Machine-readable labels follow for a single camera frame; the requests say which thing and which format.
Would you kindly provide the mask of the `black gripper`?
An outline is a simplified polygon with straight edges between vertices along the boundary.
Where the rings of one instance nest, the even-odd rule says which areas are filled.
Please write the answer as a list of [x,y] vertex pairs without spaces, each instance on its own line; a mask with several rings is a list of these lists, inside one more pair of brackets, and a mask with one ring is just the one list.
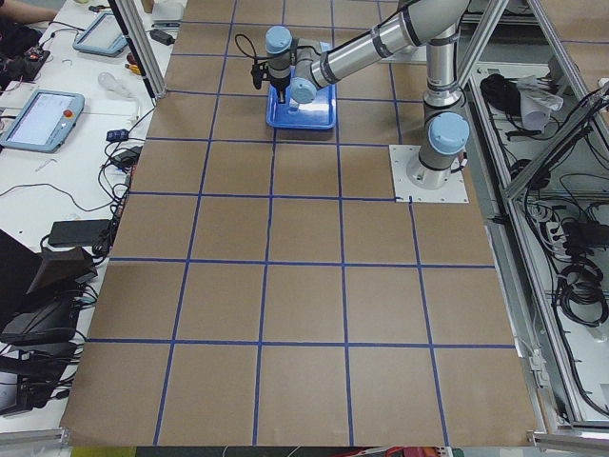
[[282,78],[278,78],[278,77],[270,78],[270,85],[272,86],[272,88],[275,89],[275,92],[278,97],[278,103],[280,105],[285,103],[286,91],[290,85],[290,81],[291,81],[290,75],[282,77]]

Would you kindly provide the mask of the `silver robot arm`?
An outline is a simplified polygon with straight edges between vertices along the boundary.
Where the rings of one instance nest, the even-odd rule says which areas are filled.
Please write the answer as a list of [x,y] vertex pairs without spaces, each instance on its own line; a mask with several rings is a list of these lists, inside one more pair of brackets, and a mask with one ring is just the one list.
[[309,104],[321,89],[407,47],[425,46],[425,139],[407,165],[407,176],[421,189],[440,189],[453,174],[453,163],[470,134],[457,110],[462,100],[457,50],[467,7],[465,1],[402,1],[390,17],[330,50],[274,26],[265,34],[265,55],[253,60],[253,86],[258,89],[267,81],[280,103],[292,99]]

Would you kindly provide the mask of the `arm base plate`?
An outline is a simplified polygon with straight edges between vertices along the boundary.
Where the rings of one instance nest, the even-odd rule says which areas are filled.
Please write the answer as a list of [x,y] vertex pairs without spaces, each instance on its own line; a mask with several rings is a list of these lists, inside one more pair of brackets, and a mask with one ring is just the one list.
[[420,162],[420,146],[390,145],[394,200],[401,203],[468,204],[457,158],[446,170],[435,171]]

